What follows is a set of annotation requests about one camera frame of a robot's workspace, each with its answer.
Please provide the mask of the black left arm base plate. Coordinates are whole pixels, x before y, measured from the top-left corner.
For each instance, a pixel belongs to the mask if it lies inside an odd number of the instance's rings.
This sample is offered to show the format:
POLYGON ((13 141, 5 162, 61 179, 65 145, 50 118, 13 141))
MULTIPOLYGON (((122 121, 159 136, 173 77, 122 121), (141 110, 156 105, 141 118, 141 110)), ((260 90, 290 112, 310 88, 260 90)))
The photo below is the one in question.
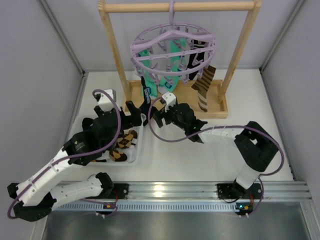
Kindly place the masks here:
POLYGON ((113 188, 103 190, 98 199, 123 200, 129 193, 128 183, 114 183, 113 188))

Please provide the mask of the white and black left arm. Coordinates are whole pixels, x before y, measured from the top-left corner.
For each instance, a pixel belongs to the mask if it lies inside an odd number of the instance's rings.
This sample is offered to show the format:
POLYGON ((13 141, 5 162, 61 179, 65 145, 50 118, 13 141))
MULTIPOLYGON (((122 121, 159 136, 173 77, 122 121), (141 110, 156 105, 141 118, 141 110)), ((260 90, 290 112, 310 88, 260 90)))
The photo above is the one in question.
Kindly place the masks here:
POLYGON ((106 199, 117 189, 106 172, 99 172, 86 180, 60 186, 60 182, 73 171, 101 158, 104 153, 115 162, 125 162, 123 152, 137 142, 135 127, 144 125, 142 107, 126 101, 130 114, 122 108, 106 109, 95 106, 96 118, 84 117, 81 131, 74 134, 41 170, 21 183, 7 187, 13 199, 8 218, 28 222, 38 221, 58 207, 82 199, 106 199))

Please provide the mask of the brown argyle sock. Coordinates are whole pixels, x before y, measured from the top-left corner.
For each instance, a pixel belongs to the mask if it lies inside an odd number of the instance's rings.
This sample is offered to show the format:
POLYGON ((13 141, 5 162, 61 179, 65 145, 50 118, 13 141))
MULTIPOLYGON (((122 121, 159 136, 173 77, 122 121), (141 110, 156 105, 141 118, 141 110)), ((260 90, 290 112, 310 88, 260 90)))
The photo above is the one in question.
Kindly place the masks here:
POLYGON ((135 130, 128 130, 124 135, 117 138, 115 146, 109 151, 109 157, 114 162, 125 162, 128 160, 124 150, 135 147, 138 141, 138 133, 135 130))

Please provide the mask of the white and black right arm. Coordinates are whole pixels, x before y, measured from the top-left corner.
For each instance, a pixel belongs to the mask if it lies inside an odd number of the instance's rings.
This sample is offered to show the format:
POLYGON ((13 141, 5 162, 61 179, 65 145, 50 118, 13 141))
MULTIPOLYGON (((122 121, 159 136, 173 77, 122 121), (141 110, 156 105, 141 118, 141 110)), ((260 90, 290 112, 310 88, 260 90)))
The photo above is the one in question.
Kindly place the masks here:
POLYGON ((173 124, 184 131, 185 138, 194 143, 222 144, 234 147, 244 165, 232 183, 233 194, 241 196, 265 172, 277 153, 279 144, 255 121, 246 125, 213 125, 196 118, 186 103, 164 106, 161 110, 150 107, 148 119, 154 119, 159 128, 173 124))

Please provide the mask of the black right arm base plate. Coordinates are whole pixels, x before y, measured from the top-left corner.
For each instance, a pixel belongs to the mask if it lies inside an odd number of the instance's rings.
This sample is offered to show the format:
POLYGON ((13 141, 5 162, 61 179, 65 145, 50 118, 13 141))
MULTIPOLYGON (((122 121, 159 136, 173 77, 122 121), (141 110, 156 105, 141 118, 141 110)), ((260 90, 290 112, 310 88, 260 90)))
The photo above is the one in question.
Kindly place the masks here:
POLYGON ((248 189, 236 182, 217 184, 218 198, 227 203, 234 203, 238 200, 258 200, 262 193, 262 186, 259 183, 254 183, 248 189))

